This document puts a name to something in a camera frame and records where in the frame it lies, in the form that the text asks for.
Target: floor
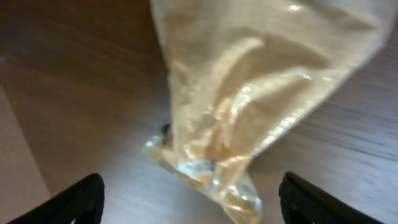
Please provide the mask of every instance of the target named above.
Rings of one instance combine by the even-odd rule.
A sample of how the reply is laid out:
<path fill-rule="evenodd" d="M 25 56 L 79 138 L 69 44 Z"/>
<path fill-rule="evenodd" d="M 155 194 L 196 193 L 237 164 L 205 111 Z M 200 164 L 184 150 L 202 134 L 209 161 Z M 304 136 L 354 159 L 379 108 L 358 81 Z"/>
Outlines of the floor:
<path fill-rule="evenodd" d="M 1 86 L 0 155 L 0 223 L 8 223 L 50 194 Z"/>
<path fill-rule="evenodd" d="M 52 194 L 99 172 L 103 223 L 232 223 L 141 153 L 170 119 L 147 1 L 6 2 L 4 90 Z M 261 223 L 283 223 L 277 189 L 288 170 L 382 222 L 398 220 L 396 83 L 398 30 L 250 166 Z"/>

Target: plastic bag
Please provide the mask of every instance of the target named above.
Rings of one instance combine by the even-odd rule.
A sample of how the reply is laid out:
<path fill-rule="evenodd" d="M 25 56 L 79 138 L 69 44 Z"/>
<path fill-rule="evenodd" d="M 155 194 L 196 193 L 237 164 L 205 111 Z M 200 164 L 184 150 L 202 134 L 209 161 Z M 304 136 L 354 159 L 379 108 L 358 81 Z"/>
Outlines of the plastic bag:
<path fill-rule="evenodd" d="M 385 43 L 395 0 L 152 0 L 169 68 L 172 140 L 145 153 L 238 224 L 262 205 L 252 159 Z"/>

